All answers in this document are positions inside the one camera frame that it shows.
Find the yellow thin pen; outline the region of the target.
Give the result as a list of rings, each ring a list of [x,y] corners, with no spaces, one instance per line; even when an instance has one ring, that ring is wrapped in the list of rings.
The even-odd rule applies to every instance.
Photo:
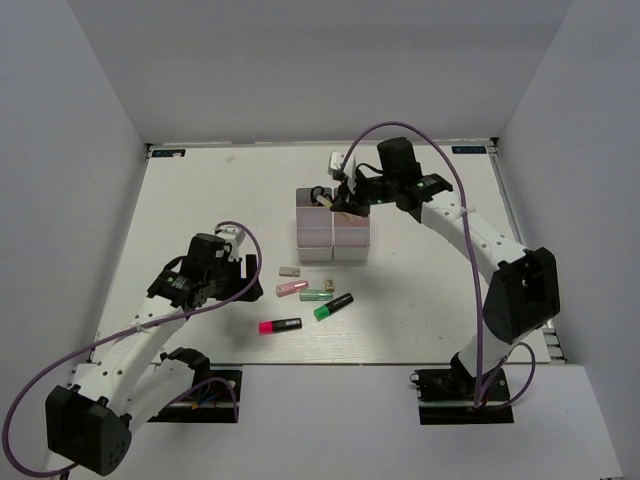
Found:
[[[331,199],[330,199],[330,198],[328,198],[328,197],[326,197],[326,196],[323,196],[323,195],[317,195],[317,196],[316,196],[316,203],[317,203],[318,205],[323,206],[323,207],[326,207],[327,209],[329,209],[330,211],[332,211],[333,203],[332,203],[332,201],[331,201]],[[348,223],[352,223],[352,222],[353,222],[353,217],[352,217],[350,214],[348,214],[348,213],[346,213],[346,212],[342,212],[342,211],[337,212],[337,214],[338,214],[341,218],[343,218],[346,222],[348,222]]]

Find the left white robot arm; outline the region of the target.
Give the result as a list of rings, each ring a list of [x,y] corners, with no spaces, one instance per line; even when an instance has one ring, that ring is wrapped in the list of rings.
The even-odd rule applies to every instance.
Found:
[[[168,340],[206,303],[254,302],[260,257],[241,255],[249,232],[225,222],[198,233],[147,289],[132,332],[110,342],[102,359],[70,387],[47,397],[49,449],[100,476],[123,461],[133,434],[166,406],[199,399],[211,387],[209,358],[192,348],[167,351]]]

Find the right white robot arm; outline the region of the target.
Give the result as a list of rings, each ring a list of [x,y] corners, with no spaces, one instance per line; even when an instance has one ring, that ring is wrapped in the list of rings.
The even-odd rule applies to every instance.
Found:
[[[556,258],[544,247],[532,250],[506,238],[471,209],[460,189],[423,173],[408,139],[383,141],[377,152],[381,166],[373,177],[346,155],[331,155],[328,172],[339,183],[332,209],[366,217],[374,205],[393,204],[447,240],[487,283],[480,294],[481,324],[452,362],[453,390],[475,398],[488,385],[487,373],[516,343],[559,313]]]

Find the pink transparent highlighter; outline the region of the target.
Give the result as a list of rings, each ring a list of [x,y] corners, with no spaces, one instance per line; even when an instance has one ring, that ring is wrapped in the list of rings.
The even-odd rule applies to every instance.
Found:
[[[305,290],[308,287],[309,282],[307,280],[295,280],[277,285],[275,292],[277,297],[285,297]]]

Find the green transparent highlighter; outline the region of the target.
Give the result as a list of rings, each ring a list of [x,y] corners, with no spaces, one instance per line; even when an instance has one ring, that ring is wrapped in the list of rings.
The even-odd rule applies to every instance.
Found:
[[[303,302],[328,302],[334,298],[334,293],[326,290],[304,289],[299,292],[299,299]]]

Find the black handled scissors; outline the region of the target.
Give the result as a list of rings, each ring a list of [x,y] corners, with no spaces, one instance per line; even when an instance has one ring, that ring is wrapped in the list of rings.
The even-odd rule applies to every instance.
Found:
[[[313,206],[320,206],[316,203],[316,196],[317,195],[323,195],[326,196],[328,198],[331,199],[332,201],[332,194],[331,194],[331,190],[329,188],[325,188],[322,187],[320,185],[317,185],[315,187],[312,187],[310,190],[310,202]]]

